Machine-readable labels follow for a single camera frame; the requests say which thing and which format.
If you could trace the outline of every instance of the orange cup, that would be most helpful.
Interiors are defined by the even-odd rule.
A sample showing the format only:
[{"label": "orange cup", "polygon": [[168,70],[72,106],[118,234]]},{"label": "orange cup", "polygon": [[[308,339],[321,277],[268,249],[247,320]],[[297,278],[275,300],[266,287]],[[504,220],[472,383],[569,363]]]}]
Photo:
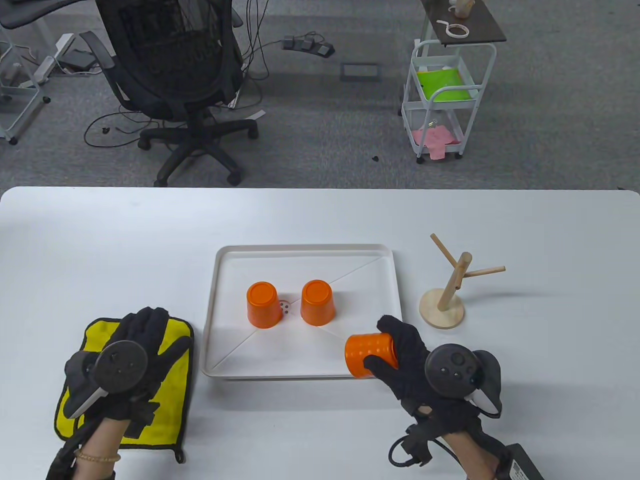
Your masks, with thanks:
[{"label": "orange cup", "polygon": [[328,324],[335,317],[333,292],[328,283],[311,280],[302,288],[300,315],[313,326]]},{"label": "orange cup", "polygon": [[388,333],[368,333],[352,335],[344,345],[344,359],[347,368],[355,378],[370,378],[373,374],[364,367],[364,359],[369,355],[377,355],[393,368],[398,368],[396,347]]},{"label": "orange cup", "polygon": [[276,287],[257,282],[246,291],[246,316],[257,328],[271,328],[282,318]]}]

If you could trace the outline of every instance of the chair armrest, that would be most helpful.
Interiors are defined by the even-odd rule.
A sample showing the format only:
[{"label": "chair armrest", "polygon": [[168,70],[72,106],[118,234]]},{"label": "chair armrest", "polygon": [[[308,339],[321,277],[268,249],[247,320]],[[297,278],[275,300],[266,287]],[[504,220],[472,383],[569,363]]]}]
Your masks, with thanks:
[{"label": "chair armrest", "polygon": [[110,68],[115,67],[115,63],[113,63],[113,59],[109,52],[107,52],[107,48],[100,41],[100,38],[92,32],[86,31],[80,34],[80,37],[86,42],[88,47],[91,49],[91,52],[95,55],[100,64],[101,69],[109,70]]},{"label": "chair armrest", "polygon": [[127,100],[122,96],[122,92],[120,91],[120,87],[118,86],[118,82],[116,81],[114,76],[116,64],[113,61],[113,58],[111,58],[111,55],[109,55],[107,48],[100,41],[97,35],[92,31],[86,31],[84,33],[81,33],[80,37],[86,42],[91,52],[98,60],[98,64],[102,69],[102,73],[107,79],[109,86],[113,90],[113,94],[116,96],[120,104],[127,110],[138,110],[131,100]]},{"label": "chair armrest", "polygon": [[233,26],[233,28],[238,28],[244,25],[242,18],[240,17],[240,15],[238,15],[236,9],[233,7],[231,7],[231,25]]}]

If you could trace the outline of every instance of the white tray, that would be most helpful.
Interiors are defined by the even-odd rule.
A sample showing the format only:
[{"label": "white tray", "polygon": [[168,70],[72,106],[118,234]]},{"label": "white tray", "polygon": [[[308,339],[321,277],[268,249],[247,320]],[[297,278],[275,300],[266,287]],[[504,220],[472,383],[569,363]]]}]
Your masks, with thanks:
[{"label": "white tray", "polygon": [[[337,311],[322,327],[300,317],[302,287],[315,279],[331,285]],[[246,291],[260,281],[290,304],[268,330],[246,316]],[[383,245],[224,247],[216,256],[200,368],[228,379],[350,377],[346,339],[376,332],[384,314],[402,319],[393,253]]]}]

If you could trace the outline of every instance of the controller button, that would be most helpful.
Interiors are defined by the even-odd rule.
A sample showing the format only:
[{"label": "controller button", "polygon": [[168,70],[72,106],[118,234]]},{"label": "controller button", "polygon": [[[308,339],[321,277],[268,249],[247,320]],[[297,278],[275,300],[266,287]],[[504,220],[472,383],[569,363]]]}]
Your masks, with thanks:
[{"label": "controller button", "polygon": [[454,365],[464,365],[465,364],[465,357],[462,356],[461,353],[455,352],[453,355],[451,355],[451,361],[453,362]]}]

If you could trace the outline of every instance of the upside-down orange cup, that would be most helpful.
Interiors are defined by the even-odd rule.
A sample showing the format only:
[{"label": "upside-down orange cup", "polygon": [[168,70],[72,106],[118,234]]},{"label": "upside-down orange cup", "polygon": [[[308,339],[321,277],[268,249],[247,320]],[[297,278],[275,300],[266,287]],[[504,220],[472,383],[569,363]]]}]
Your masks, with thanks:
[{"label": "upside-down orange cup", "polygon": [[257,328],[271,328],[282,318],[276,287],[257,282],[246,291],[246,316]]},{"label": "upside-down orange cup", "polygon": [[313,326],[328,324],[335,317],[333,292],[323,280],[311,280],[302,288],[300,315]]}]

